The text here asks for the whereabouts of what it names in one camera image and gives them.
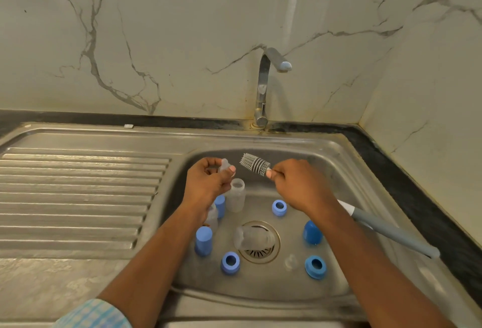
faucet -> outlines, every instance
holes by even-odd
[[[264,129],[268,124],[266,117],[266,90],[268,89],[269,67],[273,63],[276,70],[286,73],[292,69],[291,63],[273,47],[262,47],[264,53],[259,63],[258,90],[256,93],[255,120],[253,128]]]

dark countertop edge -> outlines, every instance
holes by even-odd
[[[0,110],[0,136],[26,122],[211,130],[246,130],[250,123],[249,120]],[[440,250],[451,273],[482,307],[482,249],[358,125],[270,122],[267,131],[346,136],[413,225]]]

silicone bristle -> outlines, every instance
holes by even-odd
[[[249,153],[244,153],[239,164],[249,169],[251,172],[258,173],[262,176],[266,174],[266,171],[271,166],[271,164],[268,163],[266,160],[263,160],[260,157]]]

person's left arm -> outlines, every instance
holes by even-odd
[[[124,314],[134,328],[154,327],[190,241],[207,218],[209,206],[231,188],[236,168],[231,166],[220,173],[210,168],[220,165],[218,158],[203,158],[193,165],[188,171],[182,203],[156,234],[96,300],[88,301],[88,307],[79,307],[54,326],[69,326],[79,319],[91,322],[87,326],[97,326],[101,319],[118,320]]]

sink drain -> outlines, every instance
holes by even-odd
[[[240,250],[239,253],[246,260],[250,261],[251,263],[265,264],[271,262],[278,256],[278,253],[280,252],[280,236],[278,235],[274,227],[272,227],[266,222],[258,221],[247,222],[243,226],[250,226],[252,228],[263,228],[265,230],[268,230],[269,232],[272,232],[275,238],[274,245],[270,248],[266,248],[263,250]]]

